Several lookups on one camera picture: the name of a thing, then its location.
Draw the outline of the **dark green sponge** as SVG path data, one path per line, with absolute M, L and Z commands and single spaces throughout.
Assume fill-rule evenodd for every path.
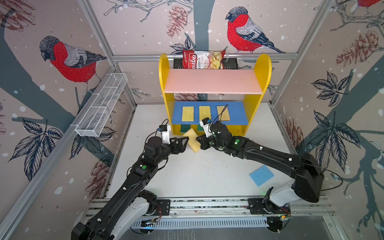
M 186 133 L 190 129 L 190 125 L 181 125 L 181 133 Z

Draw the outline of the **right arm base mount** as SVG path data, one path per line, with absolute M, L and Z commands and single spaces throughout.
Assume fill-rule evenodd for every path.
M 252 215 L 290 215 L 291 208 L 289 204 L 285 204 L 282 207 L 274 204 L 270 200 L 273 187 L 269 188 L 264 197 L 249 198 L 248 209 Z

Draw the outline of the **orange yellow sponge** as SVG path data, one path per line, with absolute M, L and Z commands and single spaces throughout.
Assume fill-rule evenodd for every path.
M 228 105 L 217 106 L 217 111 L 218 111 L 218 120 L 219 121 L 229 121 L 230 120 Z

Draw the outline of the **tan sponge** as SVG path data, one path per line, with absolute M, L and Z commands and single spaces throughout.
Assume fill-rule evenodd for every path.
M 197 141 L 197 134 L 193 129 L 189 129 L 183 134 L 183 137 L 188 137 L 188 145 L 194 153 L 197 153 L 201 149 L 201 144 Z

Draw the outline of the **blue sponge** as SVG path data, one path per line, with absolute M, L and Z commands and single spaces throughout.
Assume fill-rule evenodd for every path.
M 249 176 L 253 180 L 253 182 L 258 187 L 260 187 L 261 185 L 272 179 L 275 175 L 266 165 L 263 165 L 257 170 L 250 173 Z

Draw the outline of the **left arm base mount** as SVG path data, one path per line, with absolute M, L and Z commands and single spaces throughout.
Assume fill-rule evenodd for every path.
M 142 190 L 139 192 L 135 200 L 142 198 L 145 200 L 147 211 L 145 216 L 168 216 L 171 209 L 171 200 L 169 199 L 159 199 L 157 195 L 148 191 Z

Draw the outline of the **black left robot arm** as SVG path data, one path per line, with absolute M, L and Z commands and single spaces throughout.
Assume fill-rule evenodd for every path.
M 157 196 L 145 190 L 159 171 L 159 164 L 169 156 L 183 153 L 189 138 L 148 138 L 144 151 L 133 164 L 120 189 L 86 224 L 78 223 L 72 240 L 119 240 L 134 222 L 156 211 Z

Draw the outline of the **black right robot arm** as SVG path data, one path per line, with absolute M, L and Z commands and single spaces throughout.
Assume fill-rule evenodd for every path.
M 197 137 L 201 149 L 215 148 L 231 157 L 255 161 L 276 169 L 290 180 L 278 187 L 268 189 L 262 201 L 266 211 L 283 207 L 296 200 L 317 203 L 320 200 L 324 174 L 316 164 L 314 157 L 300 157 L 276 151 L 251 141 L 248 138 L 234 136 L 227 126 L 220 121 L 213 122 L 209 118 L 200 121 L 204 135 Z

